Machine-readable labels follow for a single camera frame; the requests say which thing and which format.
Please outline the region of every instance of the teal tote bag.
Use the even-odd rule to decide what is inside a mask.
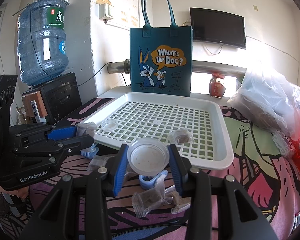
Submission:
[[[192,28],[176,25],[169,0],[170,27],[151,27],[146,1],[141,0],[146,24],[143,28],[130,28],[131,90],[189,97]]]

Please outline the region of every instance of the wall switch box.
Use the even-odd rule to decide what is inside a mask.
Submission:
[[[112,20],[113,16],[111,12],[113,11],[113,6],[108,3],[103,3],[99,5],[99,19]]]

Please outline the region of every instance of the metal pipe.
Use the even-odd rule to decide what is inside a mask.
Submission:
[[[114,62],[108,64],[108,73],[126,73],[130,74],[130,60],[126,59],[126,61],[122,62]],[[209,61],[199,61],[194,60],[192,61],[192,72],[196,73],[214,73],[218,72],[220,74],[226,76],[233,76],[233,77],[242,77],[246,73],[246,68],[223,64],[223,63],[216,63],[216,62],[209,62]]]

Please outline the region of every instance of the blue round sticker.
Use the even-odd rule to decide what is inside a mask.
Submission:
[[[59,50],[62,54],[66,55],[66,44],[65,41],[61,41],[59,44]]]

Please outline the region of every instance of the red jar lid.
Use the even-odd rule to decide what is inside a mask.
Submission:
[[[225,75],[222,75],[222,74],[219,74],[219,73],[213,73],[212,76],[214,78],[221,78],[221,79],[224,79],[226,77]]]

